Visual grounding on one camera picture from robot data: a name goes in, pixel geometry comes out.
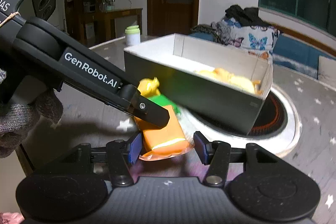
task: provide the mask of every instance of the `gray knit glove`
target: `gray knit glove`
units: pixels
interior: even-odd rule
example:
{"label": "gray knit glove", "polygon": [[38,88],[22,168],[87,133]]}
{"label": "gray knit glove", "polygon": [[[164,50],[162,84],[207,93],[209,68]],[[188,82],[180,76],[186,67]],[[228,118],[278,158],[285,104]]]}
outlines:
{"label": "gray knit glove", "polygon": [[[0,69],[0,84],[5,78],[6,72]],[[53,90],[39,95],[31,105],[0,104],[0,158],[9,156],[20,145],[40,115],[57,123],[62,113],[63,105]]]}

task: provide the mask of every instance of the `butterfly pattern pillow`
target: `butterfly pattern pillow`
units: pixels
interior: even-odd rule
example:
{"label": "butterfly pattern pillow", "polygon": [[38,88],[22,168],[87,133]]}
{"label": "butterfly pattern pillow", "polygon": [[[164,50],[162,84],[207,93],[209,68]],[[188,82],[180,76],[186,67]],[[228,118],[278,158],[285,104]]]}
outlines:
{"label": "butterfly pattern pillow", "polygon": [[265,59],[270,59],[280,31],[272,26],[246,26],[234,18],[223,18],[222,23],[231,28],[229,45],[247,50]]}

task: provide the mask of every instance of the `screw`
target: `screw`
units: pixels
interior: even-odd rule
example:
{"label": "screw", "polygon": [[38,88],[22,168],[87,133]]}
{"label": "screw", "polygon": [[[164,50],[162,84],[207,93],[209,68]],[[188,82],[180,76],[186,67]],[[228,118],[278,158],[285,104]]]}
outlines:
{"label": "screw", "polygon": [[220,184],[223,180],[219,176],[208,176],[206,178],[207,183],[212,184],[212,185],[217,185]]}

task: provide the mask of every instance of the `pink fabric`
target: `pink fabric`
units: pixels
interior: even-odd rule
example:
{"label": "pink fabric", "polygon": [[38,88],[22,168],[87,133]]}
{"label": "pink fabric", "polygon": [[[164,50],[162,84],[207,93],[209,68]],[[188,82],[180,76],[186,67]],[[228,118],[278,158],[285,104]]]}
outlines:
{"label": "pink fabric", "polygon": [[0,213],[0,224],[20,224],[23,220],[20,213]]}

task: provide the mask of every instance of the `white jar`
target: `white jar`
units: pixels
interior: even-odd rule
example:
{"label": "white jar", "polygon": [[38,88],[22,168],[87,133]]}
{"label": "white jar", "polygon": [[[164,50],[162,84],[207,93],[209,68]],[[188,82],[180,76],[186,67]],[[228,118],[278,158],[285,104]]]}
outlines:
{"label": "white jar", "polygon": [[134,46],[140,44],[140,29],[139,25],[129,26],[125,30],[126,45]]}

